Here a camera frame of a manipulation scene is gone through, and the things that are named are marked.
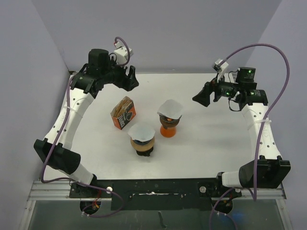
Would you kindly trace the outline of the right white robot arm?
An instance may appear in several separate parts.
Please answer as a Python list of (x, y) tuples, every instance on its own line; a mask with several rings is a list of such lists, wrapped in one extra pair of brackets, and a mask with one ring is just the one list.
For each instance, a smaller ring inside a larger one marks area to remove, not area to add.
[(224, 76), (216, 76), (192, 98), (207, 107), (211, 94), (214, 102), (225, 97), (238, 104), (238, 111), (247, 124), (254, 159), (238, 171), (222, 173), (222, 179), (213, 184), (219, 196), (226, 195), (231, 187), (275, 189), (291, 169), (290, 162), (282, 158), (274, 141), (271, 121), (266, 115), (269, 110), (267, 95), (256, 88), (255, 73), (255, 68), (240, 67), (235, 80), (225, 81)]

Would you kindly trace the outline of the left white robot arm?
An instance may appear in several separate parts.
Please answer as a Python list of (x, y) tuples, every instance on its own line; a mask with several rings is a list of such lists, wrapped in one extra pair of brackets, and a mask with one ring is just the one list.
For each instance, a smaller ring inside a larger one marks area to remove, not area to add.
[(73, 75), (66, 87), (63, 107), (56, 122), (42, 140), (37, 139), (34, 149), (43, 169), (40, 180), (43, 183), (47, 166), (65, 174), (64, 180), (82, 183), (81, 192), (87, 197), (97, 193), (98, 185), (93, 182), (94, 174), (81, 164), (80, 154), (71, 150), (77, 128), (88, 107), (107, 84), (129, 92), (139, 85), (135, 67), (127, 68), (133, 51), (122, 46), (114, 50), (111, 57), (104, 49), (92, 49), (88, 62)]

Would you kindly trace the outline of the white paper coffee filter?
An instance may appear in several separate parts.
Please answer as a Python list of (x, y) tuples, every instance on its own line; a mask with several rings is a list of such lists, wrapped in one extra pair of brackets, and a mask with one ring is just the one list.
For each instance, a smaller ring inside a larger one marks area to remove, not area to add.
[(153, 139), (155, 130), (147, 123), (138, 122), (129, 129), (128, 135), (132, 140), (146, 142)]

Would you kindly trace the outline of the grey glass dripper cone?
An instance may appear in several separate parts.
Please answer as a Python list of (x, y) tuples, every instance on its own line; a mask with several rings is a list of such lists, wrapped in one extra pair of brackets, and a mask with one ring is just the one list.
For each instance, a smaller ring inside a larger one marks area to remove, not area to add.
[(163, 120), (163, 121), (165, 121), (165, 122), (168, 122), (168, 123), (172, 123), (172, 122), (176, 122), (176, 121), (178, 121), (178, 120), (180, 120), (180, 118), (178, 118), (178, 119), (174, 119), (174, 118), (170, 118), (170, 117), (167, 117), (167, 116), (165, 116), (165, 115), (159, 115), (160, 116), (160, 119), (161, 120)]

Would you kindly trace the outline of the dark wooden ring holder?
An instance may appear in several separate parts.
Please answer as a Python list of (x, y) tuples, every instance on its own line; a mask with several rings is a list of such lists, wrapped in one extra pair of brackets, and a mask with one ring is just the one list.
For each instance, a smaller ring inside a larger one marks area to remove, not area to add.
[(169, 121), (168, 119), (166, 119), (166, 120), (160, 120), (161, 121), (161, 124), (162, 124), (162, 126), (165, 128), (165, 129), (169, 129), (169, 128), (174, 128), (174, 127), (176, 127), (178, 124), (179, 124), (179, 122), (180, 122), (180, 120), (179, 119), (173, 119), (173, 120), (171, 120), (171, 121)]

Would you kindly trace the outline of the blue glass dripper cone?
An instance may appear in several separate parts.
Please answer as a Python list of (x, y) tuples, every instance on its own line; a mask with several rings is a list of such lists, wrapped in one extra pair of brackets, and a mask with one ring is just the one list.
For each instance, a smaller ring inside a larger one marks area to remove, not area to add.
[(143, 145), (146, 145), (146, 144), (149, 144), (150, 143), (150, 140), (148, 141), (140, 141), (140, 140), (133, 140), (133, 142), (137, 145), (140, 145), (140, 146), (143, 146)]

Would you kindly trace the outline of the orange coffee filter box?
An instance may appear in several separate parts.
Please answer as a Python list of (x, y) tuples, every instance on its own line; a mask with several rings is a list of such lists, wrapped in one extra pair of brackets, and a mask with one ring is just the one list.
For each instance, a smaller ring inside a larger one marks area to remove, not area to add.
[(122, 130), (135, 116), (136, 110), (131, 98), (125, 96), (110, 113), (113, 124)]

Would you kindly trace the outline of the light wooden ring holder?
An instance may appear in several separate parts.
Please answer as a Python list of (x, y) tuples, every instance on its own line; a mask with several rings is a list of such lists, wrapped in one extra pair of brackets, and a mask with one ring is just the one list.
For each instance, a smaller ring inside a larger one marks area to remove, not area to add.
[(136, 151), (146, 151), (146, 150), (151, 149), (151, 148), (154, 146), (155, 137), (153, 137), (153, 138), (150, 140), (150, 143), (149, 143), (149, 144), (146, 144), (146, 145), (143, 145), (143, 146), (140, 146), (140, 145), (135, 144), (135, 143), (133, 142), (133, 139), (130, 139), (130, 143), (131, 143), (131, 146), (132, 146)]

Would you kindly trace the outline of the dark green glass dripper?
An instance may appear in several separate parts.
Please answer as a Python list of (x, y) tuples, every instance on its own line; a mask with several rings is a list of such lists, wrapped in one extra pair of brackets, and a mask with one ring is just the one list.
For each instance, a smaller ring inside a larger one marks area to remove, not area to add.
[(144, 156), (144, 157), (150, 157), (152, 151), (153, 151), (154, 148), (151, 148), (149, 150), (146, 150), (146, 151), (136, 151), (137, 155), (139, 156)]

